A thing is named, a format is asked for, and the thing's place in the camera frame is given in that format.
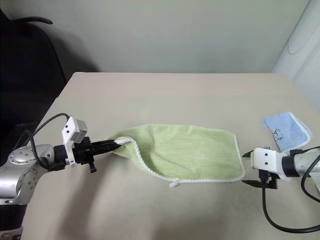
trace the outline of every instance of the light green cloth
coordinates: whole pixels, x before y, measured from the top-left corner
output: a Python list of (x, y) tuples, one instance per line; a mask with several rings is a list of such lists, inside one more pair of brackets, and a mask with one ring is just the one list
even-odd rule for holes
[[(177, 184), (233, 182), (245, 175), (236, 136), (226, 130), (149, 124), (121, 131), (109, 139), (123, 144), (113, 153), (131, 159), (156, 177), (177, 180)], [(130, 139), (137, 145), (128, 142)]]

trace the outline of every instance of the blue towel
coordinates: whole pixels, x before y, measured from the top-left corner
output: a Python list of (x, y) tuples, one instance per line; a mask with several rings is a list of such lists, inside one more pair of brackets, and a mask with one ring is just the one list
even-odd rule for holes
[(281, 152), (299, 149), (312, 138), (311, 131), (291, 112), (263, 118)]

